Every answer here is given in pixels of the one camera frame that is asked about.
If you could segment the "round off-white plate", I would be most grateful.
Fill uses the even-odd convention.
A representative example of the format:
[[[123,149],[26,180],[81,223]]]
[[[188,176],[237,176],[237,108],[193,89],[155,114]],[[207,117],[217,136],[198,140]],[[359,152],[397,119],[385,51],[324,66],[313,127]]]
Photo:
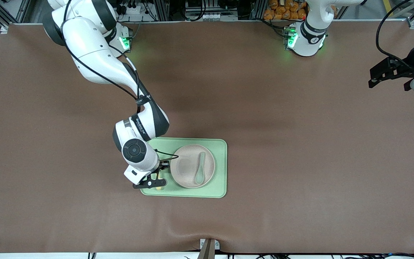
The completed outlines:
[[[198,169],[199,154],[205,152],[204,165],[204,182],[202,184],[195,183],[195,175]],[[205,146],[190,144],[179,148],[175,154],[178,156],[170,163],[170,172],[172,178],[181,187],[199,188],[209,183],[216,169],[216,163],[213,154]]]

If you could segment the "teal green plastic spoon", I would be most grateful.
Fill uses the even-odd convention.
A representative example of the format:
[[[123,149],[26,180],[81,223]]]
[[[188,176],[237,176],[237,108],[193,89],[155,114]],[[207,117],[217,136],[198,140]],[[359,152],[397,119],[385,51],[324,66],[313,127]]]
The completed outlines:
[[[205,152],[201,152],[199,154],[199,161],[198,161],[198,169],[195,175],[195,183],[196,184],[202,184],[204,182],[205,176],[204,176],[204,165],[205,165]]]

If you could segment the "light green rectangular tray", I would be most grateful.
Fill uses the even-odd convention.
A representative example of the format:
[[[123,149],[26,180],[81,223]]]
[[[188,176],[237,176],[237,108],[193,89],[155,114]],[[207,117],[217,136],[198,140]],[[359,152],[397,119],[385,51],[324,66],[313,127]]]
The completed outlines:
[[[199,188],[185,188],[178,185],[171,176],[170,167],[159,173],[160,179],[166,179],[167,184],[162,190],[156,187],[142,189],[141,193],[148,196],[170,196],[189,198],[222,198],[227,192],[227,143],[222,139],[194,139],[160,137],[150,141],[151,146],[161,153],[161,159],[170,158],[185,145],[197,144],[205,146],[213,154],[216,169],[212,180]]]

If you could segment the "brown table cover mat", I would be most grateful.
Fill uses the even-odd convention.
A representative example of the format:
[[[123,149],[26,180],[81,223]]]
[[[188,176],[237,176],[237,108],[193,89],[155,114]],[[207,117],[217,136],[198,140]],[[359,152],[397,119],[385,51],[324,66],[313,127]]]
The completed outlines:
[[[369,89],[378,23],[299,57],[262,22],[143,24],[131,60],[167,137],[223,139],[219,199],[145,196],[112,131],[136,111],[42,25],[0,35],[0,253],[414,254],[414,91]]]

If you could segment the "pile of orange packaged goods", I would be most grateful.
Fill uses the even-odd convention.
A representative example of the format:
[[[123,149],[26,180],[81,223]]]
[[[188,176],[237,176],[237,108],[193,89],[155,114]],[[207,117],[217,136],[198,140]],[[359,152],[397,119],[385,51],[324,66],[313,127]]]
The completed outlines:
[[[305,20],[309,6],[304,0],[267,0],[264,20]]]

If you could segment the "white connector block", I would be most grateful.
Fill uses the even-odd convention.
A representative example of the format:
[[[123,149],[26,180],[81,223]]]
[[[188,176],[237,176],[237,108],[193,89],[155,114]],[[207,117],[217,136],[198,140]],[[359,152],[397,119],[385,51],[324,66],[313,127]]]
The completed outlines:
[[[201,14],[194,15],[189,17],[190,21],[220,21],[221,13],[206,13],[201,16]]]

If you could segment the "white power strip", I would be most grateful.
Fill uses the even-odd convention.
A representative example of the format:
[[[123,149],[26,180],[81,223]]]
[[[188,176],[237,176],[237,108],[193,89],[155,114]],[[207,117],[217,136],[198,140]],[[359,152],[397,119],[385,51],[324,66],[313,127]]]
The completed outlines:
[[[116,12],[118,15],[143,15],[145,8],[143,5],[120,5],[117,7]]]

